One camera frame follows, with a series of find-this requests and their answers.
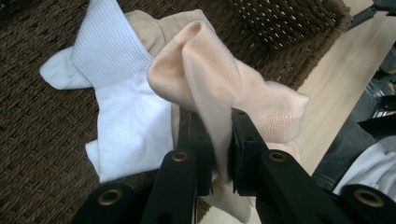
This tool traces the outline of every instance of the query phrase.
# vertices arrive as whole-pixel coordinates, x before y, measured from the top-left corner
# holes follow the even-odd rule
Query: white cloth
[[[117,1],[91,0],[75,46],[49,59],[42,76],[60,72],[53,65],[64,58],[95,88],[98,146],[87,147],[87,153],[100,182],[159,168],[173,149],[171,104],[149,86],[153,58]]]
[[[57,90],[73,90],[92,87],[71,60],[73,47],[63,49],[50,57],[41,67],[40,75]]]
[[[380,143],[367,148],[353,162],[334,193],[340,194],[345,185],[362,184],[387,194],[396,202],[396,149]]]

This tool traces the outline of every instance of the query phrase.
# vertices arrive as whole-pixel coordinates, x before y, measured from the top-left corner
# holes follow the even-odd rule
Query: screw hole
[[[283,159],[283,156],[280,155],[280,154],[274,154],[274,158],[275,158],[275,159],[282,160],[282,159]]]
[[[122,198],[122,195],[121,189],[109,189],[99,196],[98,202],[102,206],[109,206],[117,203]]]
[[[372,207],[382,207],[384,206],[384,201],[375,193],[367,189],[356,189],[353,191],[353,195],[361,203],[365,203]]]

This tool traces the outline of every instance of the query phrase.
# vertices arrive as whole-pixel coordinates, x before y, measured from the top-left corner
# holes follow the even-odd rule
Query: beige fabric
[[[134,28],[137,36],[151,56],[157,56],[166,43],[169,42],[182,28],[192,21],[205,21],[214,31],[201,9],[180,12],[160,20],[153,19],[144,11],[135,10],[124,14]],[[177,146],[178,128],[180,123],[179,106],[172,104],[172,137],[174,146]]]
[[[148,82],[164,99],[200,114],[221,177],[215,179],[215,195],[204,199],[247,222],[248,199],[232,194],[227,174],[231,108],[246,111],[263,139],[278,143],[271,147],[298,159],[292,140],[299,133],[308,98],[286,86],[264,82],[259,73],[233,57],[204,21],[190,23],[165,46],[148,70]],[[291,148],[281,148],[279,143]]]

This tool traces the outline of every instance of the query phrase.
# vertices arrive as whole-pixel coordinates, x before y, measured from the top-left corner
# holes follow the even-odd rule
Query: dark fabric
[[[263,42],[263,77],[294,89],[351,22],[342,1],[228,1]]]
[[[349,116],[315,170],[313,179],[322,188],[333,190],[353,161],[374,143],[374,138]]]
[[[57,91],[40,77],[38,69],[50,56],[73,45],[88,0],[3,2],[7,5],[0,9],[0,222],[70,223],[99,187],[84,149],[96,138],[98,107],[93,89]],[[236,58],[260,72],[273,63],[268,58],[268,43],[240,20],[225,0],[119,3],[124,12],[140,9],[158,19],[200,8]],[[332,43],[339,33],[318,35]],[[280,54],[302,56],[305,51]],[[263,73],[264,78],[289,83],[294,89],[306,75],[279,78]],[[118,181],[137,187],[155,173]],[[207,210],[206,205],[200,206],[202,213]]]
[[[359,122],[364,131],[376,140],[396,135],[396,114]]]

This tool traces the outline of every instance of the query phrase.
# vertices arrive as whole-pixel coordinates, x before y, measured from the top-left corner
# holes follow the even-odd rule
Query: light wood surface
[[[350,14],[369,7],[371,0],[345,0]],[[300,136],[302,166],[312,174],[358,102],[365,87],[396,41],[396,18],[385,12],[342,34],[320,60],[298,92],[310,97]],[[211,208],[201,222],[240,223],[228,214]],[[252,209],[250,224],[260,223]]]

